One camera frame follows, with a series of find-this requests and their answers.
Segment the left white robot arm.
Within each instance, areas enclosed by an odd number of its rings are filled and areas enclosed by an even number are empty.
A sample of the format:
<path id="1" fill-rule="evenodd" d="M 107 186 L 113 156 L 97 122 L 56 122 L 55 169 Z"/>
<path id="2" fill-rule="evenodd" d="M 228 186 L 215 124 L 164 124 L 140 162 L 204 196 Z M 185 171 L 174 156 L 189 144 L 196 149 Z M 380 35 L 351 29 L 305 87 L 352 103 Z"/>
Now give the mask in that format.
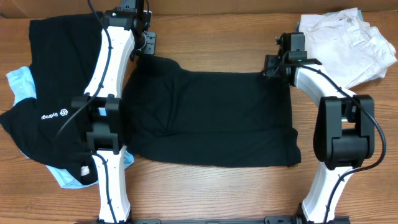
<path id="1" fill-rule="evenodd" d="M 122 1 L 106 11 L 101 47 L 83 96 L 72 100 L 73 118 L 98 175 L 100 211 L 97 223 L 132 223 L 127 198 L 125 153 L 127 121 L 121 95 L 126 67 L 137 54 L 153 54 L 155 34 L 148 31 L 151 11 L 143 1 Z"/>

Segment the black t-shirt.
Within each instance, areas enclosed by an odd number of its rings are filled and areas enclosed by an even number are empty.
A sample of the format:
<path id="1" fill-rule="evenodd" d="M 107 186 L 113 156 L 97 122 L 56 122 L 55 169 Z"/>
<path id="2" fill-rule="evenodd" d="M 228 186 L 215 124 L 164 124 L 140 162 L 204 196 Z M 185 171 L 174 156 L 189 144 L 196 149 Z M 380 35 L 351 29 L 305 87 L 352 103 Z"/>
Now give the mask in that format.
<path id="1" fill-rule="evenodd" d="M 301 161 L 289 84 L 258 73 L 191 72 L 148 56 L 123 90 L 128 151 L 159 162 L 221 167 Z"/>

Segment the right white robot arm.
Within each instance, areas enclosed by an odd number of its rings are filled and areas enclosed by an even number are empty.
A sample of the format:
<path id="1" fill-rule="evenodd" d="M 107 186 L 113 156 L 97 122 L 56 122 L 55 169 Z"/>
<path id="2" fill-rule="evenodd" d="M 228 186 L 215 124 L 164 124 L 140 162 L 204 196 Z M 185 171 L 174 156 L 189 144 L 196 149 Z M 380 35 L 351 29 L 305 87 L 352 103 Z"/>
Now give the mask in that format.
<path id="1" fill-rule="evenodd" d="M 281 78 L 302 90 L 317 106 L 313 150 L 318 169 L 311 189 L 292 218 L 267 217 L 269 223 L 349 223 L 335 209 L 355 169 L 374 152 L 374 102 L 356 95 L 326 74 L 315 59 L 289 61 L 266 55 L 261 78 Z"/>

